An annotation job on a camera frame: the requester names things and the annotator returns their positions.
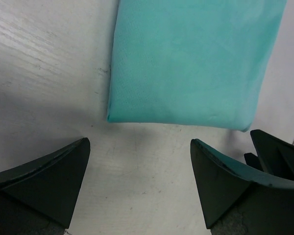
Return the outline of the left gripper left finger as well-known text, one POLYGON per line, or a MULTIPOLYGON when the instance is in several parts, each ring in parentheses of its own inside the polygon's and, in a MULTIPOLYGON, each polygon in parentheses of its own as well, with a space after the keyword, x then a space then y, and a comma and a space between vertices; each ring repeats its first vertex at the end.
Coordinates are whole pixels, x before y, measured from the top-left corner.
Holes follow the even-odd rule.
POLYGON ((79 139, 0 172, 0 235, 62 235, 69 228, 90 156, 79 139))

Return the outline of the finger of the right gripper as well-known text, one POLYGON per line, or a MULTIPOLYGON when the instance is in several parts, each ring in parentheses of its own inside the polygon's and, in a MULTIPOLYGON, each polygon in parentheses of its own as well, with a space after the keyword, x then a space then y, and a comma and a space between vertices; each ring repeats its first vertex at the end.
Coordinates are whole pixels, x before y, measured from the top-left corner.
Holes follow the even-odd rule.
POLYGON ((257 170, 262 170, 260 160, 257 156, 255 156, 252 153, 245 153, 244 158, 245 158, 245 162, 248 166, 255 168, 257 170))
POLYGON ((259 129, 250 135, 263 171, 294 181, 294 145, 259 129))

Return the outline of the mint green t shirt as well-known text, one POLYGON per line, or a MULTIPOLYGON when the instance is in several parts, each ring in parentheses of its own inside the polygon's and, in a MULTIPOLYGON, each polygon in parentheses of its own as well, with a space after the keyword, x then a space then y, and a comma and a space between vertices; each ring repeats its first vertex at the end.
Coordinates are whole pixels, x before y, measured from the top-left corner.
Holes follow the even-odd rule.
POLYGON ((107 120, 246 131, 284 0, 122 0, 107 120))

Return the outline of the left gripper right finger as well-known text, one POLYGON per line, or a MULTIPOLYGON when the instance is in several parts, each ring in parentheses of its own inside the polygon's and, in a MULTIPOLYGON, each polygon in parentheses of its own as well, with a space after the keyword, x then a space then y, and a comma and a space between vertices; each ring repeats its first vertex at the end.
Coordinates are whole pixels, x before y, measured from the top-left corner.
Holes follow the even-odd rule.
POLYGON ((294 181, 230 158, 199 139, 191 162, 205 226, 215 234, 294 235, 294 181))

